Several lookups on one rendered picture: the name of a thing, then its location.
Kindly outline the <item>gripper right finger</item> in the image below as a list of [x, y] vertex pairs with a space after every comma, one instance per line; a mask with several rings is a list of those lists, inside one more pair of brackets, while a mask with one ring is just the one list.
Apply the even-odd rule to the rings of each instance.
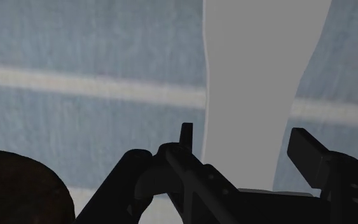
[[304, 128], [291, 129], [287, 156], [320, 199], [330, 202], [330, 224], [358, 224], [358, 159], [330, 151]]

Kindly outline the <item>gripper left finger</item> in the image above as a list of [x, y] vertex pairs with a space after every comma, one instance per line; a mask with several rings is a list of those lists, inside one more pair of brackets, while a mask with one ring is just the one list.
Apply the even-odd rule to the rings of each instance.
[[73, 224], [139, 224], [155, 195], [166, 193], [183, 224], [239, 224], [238, 190], [192, 153], [193, 125], [183, 123], [179, 141], [127, 151]]

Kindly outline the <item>dark brown round object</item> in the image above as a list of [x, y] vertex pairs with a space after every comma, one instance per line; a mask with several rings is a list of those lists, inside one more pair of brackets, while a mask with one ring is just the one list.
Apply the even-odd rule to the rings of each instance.
[[69, 190], [53, 170], [0, 150], [0, 224], [72, 224], [75, 218]]

